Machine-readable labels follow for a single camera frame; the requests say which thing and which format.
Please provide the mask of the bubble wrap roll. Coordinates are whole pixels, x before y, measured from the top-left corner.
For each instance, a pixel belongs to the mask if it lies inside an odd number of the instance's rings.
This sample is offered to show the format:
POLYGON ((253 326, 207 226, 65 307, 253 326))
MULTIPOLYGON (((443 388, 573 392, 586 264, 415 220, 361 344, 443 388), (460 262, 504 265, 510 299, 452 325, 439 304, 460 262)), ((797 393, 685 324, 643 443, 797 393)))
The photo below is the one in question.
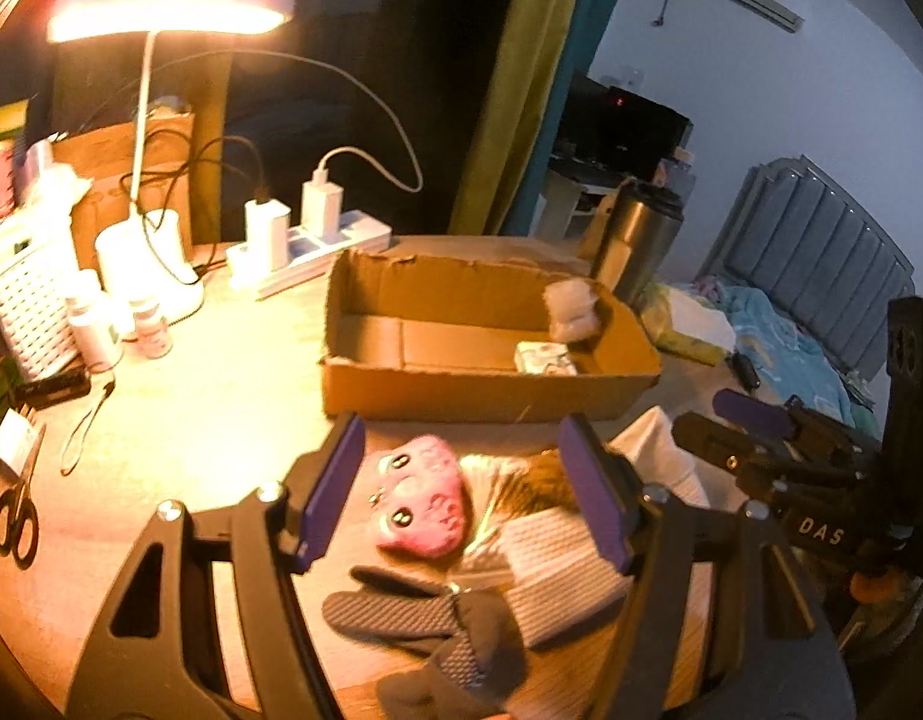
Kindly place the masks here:
POLYGON ((597 294, 583 278, 548 284, 543 291, 548 310, 549 335, 558 343, 579 343, 600 333, 597 294))

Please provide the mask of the pink plush toy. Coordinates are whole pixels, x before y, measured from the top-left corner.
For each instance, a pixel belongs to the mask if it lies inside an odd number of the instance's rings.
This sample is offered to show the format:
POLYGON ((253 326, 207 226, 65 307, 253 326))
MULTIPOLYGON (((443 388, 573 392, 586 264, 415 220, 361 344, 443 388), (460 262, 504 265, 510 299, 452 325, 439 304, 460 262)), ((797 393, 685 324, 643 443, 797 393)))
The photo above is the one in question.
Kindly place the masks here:
POLYGON ((370 534, 382 551, 442 559, 468 532, 465 480, 458 455, 434 434, 377 455, 370 534))

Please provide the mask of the bag of cotton swabs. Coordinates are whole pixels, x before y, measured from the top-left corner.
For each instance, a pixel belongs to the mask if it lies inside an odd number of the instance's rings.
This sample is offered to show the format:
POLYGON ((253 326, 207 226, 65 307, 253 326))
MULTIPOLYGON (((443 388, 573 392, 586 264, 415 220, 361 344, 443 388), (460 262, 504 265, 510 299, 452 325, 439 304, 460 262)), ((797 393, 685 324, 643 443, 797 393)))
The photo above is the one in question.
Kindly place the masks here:
POLYGON ((471 543, 537 508, 538 496, 530 484, 532 465, 525 458, 468 454, 460 458, 460 468, 471 504, 471 543))

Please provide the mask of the grey socks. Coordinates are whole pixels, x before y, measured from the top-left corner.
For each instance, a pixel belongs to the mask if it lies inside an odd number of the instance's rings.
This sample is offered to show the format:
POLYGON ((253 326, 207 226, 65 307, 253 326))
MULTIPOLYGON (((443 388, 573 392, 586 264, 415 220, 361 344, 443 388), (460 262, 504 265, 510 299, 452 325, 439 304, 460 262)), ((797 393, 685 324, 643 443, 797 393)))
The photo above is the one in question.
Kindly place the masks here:
POLYGON ((494 590, 460 590, 380 567, 357 566, 357 590, 334 592, 323 619, 338 634, 422 658, 379 679, 388 718, 494 718, 526 678, 525 644, 509 603, 494 590))

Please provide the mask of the brown furry plush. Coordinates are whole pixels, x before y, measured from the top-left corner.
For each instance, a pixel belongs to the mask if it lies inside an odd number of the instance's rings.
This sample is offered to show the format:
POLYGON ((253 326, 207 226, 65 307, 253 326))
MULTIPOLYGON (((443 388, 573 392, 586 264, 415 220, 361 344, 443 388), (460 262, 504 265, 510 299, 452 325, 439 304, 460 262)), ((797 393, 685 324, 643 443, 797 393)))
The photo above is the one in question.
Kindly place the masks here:
POLYGON ((579 503, 556 449, 530 457, 507 458, 499 476, 498 511, 507 517, 523 517, 561 507, 577 514, 579 503))

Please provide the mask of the yellow tissue box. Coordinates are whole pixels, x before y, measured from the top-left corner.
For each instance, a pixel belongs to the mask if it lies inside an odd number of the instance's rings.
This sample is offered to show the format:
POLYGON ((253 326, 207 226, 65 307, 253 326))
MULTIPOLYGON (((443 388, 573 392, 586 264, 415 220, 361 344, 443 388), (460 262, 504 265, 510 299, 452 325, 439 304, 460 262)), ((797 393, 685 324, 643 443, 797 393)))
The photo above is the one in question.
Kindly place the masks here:
POLYGON ((645 288, 639 319, 652 343, 670 355, 715 366, 736 348, 736 333, 724 312, 668 284, 645 288))

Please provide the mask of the grey padded headboard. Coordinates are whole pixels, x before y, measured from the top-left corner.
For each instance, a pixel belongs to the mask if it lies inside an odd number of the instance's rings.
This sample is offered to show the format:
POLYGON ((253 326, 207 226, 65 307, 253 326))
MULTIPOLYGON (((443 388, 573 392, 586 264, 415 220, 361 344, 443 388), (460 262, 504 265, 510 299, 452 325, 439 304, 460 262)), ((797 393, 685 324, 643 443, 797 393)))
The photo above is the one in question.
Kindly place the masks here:
POLYGON ((889 303, 914 291, 900 246, 805 156, 748 171, 701 271, 763 291, 832 366, 867 380, 886 362, 889 303))

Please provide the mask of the black scissors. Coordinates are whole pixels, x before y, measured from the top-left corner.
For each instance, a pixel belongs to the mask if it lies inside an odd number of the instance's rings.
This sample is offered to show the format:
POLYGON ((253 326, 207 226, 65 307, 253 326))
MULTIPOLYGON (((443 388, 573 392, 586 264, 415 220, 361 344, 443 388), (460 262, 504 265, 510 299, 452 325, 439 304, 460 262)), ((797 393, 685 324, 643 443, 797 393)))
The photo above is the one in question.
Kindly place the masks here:
POLYGON ((11 556, 21 571, 27 571, 34 564, 38 550, 40 522, 30 486, 45 433, 45 424, 35 429, 19 483, 4 489, 0 496, 0 556, 11 556))

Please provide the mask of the steel travel mug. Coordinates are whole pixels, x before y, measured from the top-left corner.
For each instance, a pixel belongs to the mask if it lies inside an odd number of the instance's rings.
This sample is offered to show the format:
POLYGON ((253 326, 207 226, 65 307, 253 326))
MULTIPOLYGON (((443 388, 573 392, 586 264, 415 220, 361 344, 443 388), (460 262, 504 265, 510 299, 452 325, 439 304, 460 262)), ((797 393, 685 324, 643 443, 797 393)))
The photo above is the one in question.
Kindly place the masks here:
POLYGON ((685 204, 667 187, 626 179, 616 192, 590 277, 634 307, 685 221, 685 204))

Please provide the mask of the small clear bottle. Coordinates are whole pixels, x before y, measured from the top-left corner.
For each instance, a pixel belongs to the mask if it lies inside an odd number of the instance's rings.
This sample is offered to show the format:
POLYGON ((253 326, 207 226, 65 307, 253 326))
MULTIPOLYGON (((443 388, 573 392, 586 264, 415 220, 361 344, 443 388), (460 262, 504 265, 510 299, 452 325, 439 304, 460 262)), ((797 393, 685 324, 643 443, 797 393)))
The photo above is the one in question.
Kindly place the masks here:
POLYGON ((155 299, 135 299, 130 302, 134 334, 141 353, 149 359, 164 358, 172 349, 169 324, 155 299))

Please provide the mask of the white pill bottle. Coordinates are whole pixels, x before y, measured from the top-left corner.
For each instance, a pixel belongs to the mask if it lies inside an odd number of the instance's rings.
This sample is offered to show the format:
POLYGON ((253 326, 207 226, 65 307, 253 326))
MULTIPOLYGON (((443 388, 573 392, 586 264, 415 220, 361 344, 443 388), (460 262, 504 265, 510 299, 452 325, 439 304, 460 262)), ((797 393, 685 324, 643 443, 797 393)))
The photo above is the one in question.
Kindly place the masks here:
POLYGON ((87 369, 92 374, 111 371, 121 361, 123 344, 105 294, 73 294, 64 302, 69 327, 87 369))

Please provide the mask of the white power strip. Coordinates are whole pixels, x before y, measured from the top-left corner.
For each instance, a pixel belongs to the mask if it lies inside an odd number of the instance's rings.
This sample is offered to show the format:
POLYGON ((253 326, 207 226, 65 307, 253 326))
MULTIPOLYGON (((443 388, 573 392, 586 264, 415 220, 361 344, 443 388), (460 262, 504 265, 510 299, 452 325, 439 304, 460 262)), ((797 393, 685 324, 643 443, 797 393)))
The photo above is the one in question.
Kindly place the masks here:
POLYGON ((286 289, 328 273, 336 257, 347 249, 379 254, 391 244, 391 227, 375 220, 361 210, 345 211, 340 216, 340 229, 329 238, 317 238, 304 226, 287 231, 289 262, 281 270, 258 275, 250 265, 248 245, 233 244, 226 250, 229 286, 233 291, 245 291, 255 299, 271 298, 286 289))

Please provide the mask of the white perforated basket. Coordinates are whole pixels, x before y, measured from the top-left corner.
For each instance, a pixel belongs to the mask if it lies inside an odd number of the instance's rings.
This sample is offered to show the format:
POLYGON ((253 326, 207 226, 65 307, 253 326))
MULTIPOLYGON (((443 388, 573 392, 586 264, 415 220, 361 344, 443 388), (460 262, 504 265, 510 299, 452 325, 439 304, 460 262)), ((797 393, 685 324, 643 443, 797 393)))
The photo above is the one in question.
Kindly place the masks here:
POLYGON ((0 238, 0 330, 25 382, 54 376, 77 356, 61 294, 76 273, 68 232, 0 238))

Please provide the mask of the yellow-green curtain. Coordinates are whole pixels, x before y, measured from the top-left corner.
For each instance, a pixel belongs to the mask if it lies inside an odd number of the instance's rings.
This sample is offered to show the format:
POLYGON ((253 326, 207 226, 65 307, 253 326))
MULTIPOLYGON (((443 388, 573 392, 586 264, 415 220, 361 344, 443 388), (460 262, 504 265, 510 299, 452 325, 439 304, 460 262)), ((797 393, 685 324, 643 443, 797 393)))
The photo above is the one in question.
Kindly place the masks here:
POLYGON ((510 0, 448 231, 501 231, 540 135, 577 0, 510 0))

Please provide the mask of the brown cardboard package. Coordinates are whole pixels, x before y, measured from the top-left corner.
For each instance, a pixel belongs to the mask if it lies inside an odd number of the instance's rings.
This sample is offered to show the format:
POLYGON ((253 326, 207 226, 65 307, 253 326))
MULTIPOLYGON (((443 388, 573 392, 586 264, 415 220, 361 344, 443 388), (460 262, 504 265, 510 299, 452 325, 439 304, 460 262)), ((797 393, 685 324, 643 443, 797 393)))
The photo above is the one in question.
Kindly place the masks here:
MULTIPOLYGON (((190 190, 188 177, 176 181, 167 193, 170 176, 182 167, 191 153, 194 115, 167 114, 158 110, 148 120, 142 171, 149 183, 139 189, 142 211, 157 210, 164 200, 180 216, 183 252, 191 252, 190 190)), ((128 219, 130 215, 131 169, 134 156, 134 124, 94 128, 80 135, 64 135, 53 143, 53 158, 69 164, 82 179, 91 181, 86 197, 71 211, 71 234, 80 268, 98 265, 95 239, 98 234, 128 219)))

